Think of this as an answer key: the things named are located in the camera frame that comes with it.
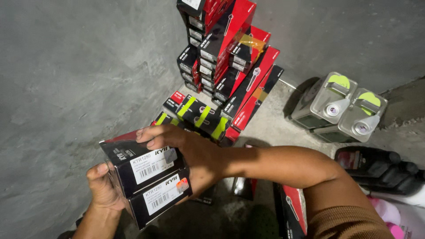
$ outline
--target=forearm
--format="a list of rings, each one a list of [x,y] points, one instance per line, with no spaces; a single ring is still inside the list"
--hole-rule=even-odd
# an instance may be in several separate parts
[[[121,211],[97,207],[91,203],[73,239],[112,239],[120,216]]]
[[[267,179],[294,188],[308,188],[345,173],[325,154],[296,146],[226,148],[223,158],[225,177]]]

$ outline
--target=brown sleeve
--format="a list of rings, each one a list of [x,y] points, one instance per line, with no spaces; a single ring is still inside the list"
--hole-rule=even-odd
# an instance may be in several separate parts
[[[311,239],[388,239],[394,238],[385,222],[375,212],[354,207],[327,208],[316,214],[308,224]]]

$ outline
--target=person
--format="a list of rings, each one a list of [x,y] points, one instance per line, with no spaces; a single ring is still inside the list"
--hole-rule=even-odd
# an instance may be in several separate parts
[[[174,125],[149,126],[136,135],[137,142],[149,141],[150,150],[168,145],[181,151],[190,168],[191,197],[227,177],[266,179],[303,189],[307,238],[392,238],[356,182],[316,150],[296,146],[220,148]],[[93,198],[74,239],[113,238],[125,205],[107,173],[105,163],[87,171]]]

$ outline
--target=gray wall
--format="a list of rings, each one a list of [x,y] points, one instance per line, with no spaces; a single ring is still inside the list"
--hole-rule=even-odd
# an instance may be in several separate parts
[[[425,3],[258,1],[285,76],[381,92],[423,76]],[[1,238],[54,238],[87,207],[97,142],[148,124],[182,85],[175,0],[0,3]]]

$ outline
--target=metal tin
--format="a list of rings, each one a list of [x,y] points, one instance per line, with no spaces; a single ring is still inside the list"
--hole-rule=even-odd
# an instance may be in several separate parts
[[[331,72],[308,88],[286,120],[305,129],[335,125],[350,105],[357,83]]]
[[[325,142],[367,142],[387,107],[388,101],[364,88],[358,88],[338,125],[310,129]]]

